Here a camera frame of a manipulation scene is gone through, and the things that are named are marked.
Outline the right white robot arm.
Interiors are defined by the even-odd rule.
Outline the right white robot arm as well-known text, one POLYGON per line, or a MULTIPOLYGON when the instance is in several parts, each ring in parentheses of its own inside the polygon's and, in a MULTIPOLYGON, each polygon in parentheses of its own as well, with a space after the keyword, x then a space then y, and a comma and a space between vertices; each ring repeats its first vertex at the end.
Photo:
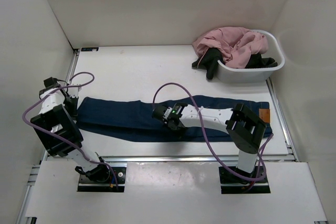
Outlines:
POLYGON ((266 177, 265 167, 259 151, 264 137, 266 123, 244 104, 237 104, 231 109, 207 109, 185 103, 173 107, 158 105, 152 117, 162 122, 172 131, 191 127, 202 130, 205 142, 214 158, 232 176, 242 182, 258 182, 266 177), (235 169, 226 166, 212 149, 205 130, 217 130, 230 136, 239 149, 235 169))

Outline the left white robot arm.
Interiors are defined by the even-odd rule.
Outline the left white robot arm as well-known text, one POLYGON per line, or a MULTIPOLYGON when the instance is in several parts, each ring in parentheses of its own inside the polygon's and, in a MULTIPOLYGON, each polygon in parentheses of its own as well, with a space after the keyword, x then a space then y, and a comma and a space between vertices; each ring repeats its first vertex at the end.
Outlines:
POLYGON ((77 163, 75 171, 90 181, 107 183, 112 178, 110 168, 96 152, 83 143, 83 136, 76 125, 79 88, 63 88, 61 80, 50 77, 40 90, 41 109, 30 123, 44 148, 52 157, 60 156, 77 163))

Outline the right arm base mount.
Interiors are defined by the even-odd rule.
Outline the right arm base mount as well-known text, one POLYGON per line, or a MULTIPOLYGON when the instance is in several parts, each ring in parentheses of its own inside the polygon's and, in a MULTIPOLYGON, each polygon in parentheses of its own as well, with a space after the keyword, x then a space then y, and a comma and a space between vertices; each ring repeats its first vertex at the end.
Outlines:
POLYGON ((220 166, 219 180, 221 194, 269 194, 271 193, 268 177, 264 172, 264 168, 256 166, 253 173, 250 175, 252 178, 265 176, 262 180, 251 182, 238 178, 228 172, 224 167, 220 166))

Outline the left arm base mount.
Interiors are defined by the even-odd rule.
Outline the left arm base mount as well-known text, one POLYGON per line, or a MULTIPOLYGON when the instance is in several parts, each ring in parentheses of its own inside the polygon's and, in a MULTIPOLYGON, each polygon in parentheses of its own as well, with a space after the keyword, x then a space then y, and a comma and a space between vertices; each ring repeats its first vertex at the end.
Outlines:
POLYGON ((127 176, 127 165, 111 166, 116 177, 106 167, 98 165, 92 171, 84 172, 82 167, 76 166, 75 171, 79 174, 78 192, 92 193, 123 193, 127 176))

